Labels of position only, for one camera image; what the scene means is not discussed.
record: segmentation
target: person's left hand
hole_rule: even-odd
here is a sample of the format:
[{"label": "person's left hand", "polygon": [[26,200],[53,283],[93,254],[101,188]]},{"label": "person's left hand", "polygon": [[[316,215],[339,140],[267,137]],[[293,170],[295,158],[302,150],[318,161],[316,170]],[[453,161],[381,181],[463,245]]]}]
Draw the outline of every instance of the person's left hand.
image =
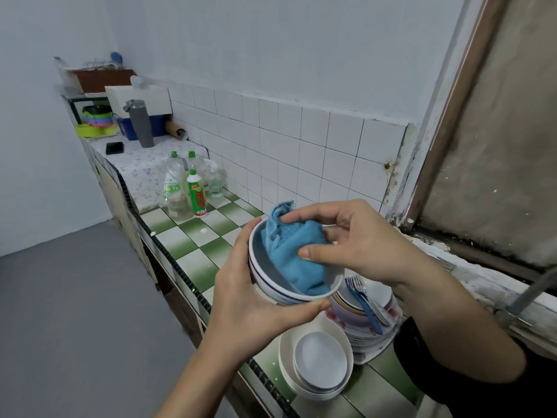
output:
[{"label": "person's left hand", "polygon": [[202,346],[211,345],[219,356],[239,367],[284,331],[312,321],[331,305],[320,299],[293,307],[265,300],[254,288],[248,268],[248,240],[261,218],[240,232],[224,267],[215,278],[213,307]]}]

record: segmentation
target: black sleeve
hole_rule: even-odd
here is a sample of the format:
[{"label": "black sleeve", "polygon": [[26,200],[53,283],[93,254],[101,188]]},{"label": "black sleeve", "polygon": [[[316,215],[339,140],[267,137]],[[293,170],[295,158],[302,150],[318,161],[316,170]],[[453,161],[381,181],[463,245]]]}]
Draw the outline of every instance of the black sleeve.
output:
[{"label": "black sleeve", "polygon": [[430,398],[447,405],[454,418],[477,416],[555,415],[557,362],[524,350],[527,366],[511,383],[484,383],[440,365],[430,354],[412,318],[394,339],[394,351],[414,384]]}]

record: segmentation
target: blue cooler box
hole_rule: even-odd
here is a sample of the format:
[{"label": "blue cooler box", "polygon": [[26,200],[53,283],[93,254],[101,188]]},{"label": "blue cooler box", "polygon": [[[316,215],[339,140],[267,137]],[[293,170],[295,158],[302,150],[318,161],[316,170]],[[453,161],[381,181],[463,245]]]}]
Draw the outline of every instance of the blue cooler box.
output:
[{"label": "blue cooler box", "polygon": [[[138,136],[135,133],[134,126],[131,124],[131,119],[122,119],[116,115],[114,115],[114,117],[118,122],[118,126],[120,126],[120,131],[123,136],[128,138],[130,141],[136,141]],[[163,136],[166,134],[164,130],[164,114],[149,116],[149,121],[151,122],[151,131],[153,132],[153,136]]]}]

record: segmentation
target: gray water bottle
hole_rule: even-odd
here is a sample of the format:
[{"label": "gray water bottle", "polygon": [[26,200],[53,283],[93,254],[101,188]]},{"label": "gray water bottle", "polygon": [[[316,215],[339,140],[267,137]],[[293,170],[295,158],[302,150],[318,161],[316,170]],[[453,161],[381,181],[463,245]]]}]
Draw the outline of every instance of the gray water bottle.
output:
[{"label": "gray water bottle", "polygon": [[134,126],[135,134],[138,136],[139,143],[143,148],[151,148],[155,146],[153,140],[153,130],[149,121],[147,107],[143,100],[126,101],[124,111],[129,113],[131,124]]}]

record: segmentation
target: blue towel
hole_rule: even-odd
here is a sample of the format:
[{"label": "blue towel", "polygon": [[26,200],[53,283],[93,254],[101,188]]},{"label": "blue towel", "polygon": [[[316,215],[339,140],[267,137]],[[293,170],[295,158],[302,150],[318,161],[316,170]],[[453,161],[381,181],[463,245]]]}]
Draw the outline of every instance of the blue towel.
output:
[{"label": "blue towel", "polygon": [[317,296],[330,288],[324,283],[325,267],[300,258],[298,249],[310,244],[326,244],[322,226],[313,220],[284,224],[280,217],[292,210],[293,201],[276,204],[261,231],[269,259],[280,274],[301,294]]}]

